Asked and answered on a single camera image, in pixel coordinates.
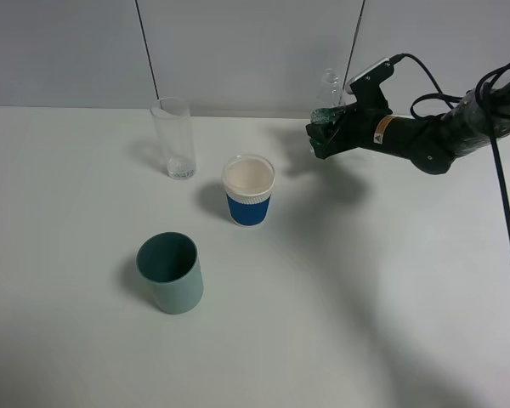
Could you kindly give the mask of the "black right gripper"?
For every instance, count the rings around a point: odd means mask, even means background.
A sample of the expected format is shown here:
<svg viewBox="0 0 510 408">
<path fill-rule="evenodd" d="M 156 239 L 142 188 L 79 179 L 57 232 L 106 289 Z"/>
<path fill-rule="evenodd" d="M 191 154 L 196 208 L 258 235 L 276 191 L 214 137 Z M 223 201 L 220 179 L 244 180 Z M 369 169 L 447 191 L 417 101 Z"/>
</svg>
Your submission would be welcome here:
<svg viewBox="0 0 510 408">
<path fill-rule="evenodd" d="M 327 109 L 327 123 L 309 123 L 306 132 L 314 155 L 325 160 L 348 150 L 360 148 L 385 154 L 392 151 L 374 141 L 377 124 L 393 112 L 364 109 L 357 103 Z"/>
</svg>

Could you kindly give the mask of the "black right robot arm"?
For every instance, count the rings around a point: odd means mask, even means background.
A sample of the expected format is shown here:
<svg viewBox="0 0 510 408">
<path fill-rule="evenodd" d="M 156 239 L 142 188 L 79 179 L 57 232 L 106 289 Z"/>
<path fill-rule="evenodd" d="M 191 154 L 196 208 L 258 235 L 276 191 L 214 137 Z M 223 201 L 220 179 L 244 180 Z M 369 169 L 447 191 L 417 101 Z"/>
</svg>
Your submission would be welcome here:
<svg viewBox="0 0 510 408">
<path fill-rule="evenodd" d="M 446 113 L 400 117 L 389 108 L 380 85 L 402 58 L 397 54 L 382 59 L 353 77 L 346 85 L 356 98 L 353 104 L 313 111 L 306 131 L 316 157 L 360 148 L 406 159 L 425 173 L 439 175 L 455 159 L 510 134 L 510 82 L 494 87 L 510 63 L 484 76 L 462 97 L 436 91 L 417 98 L 444 101 L 451 107 Z"/>
</svg>

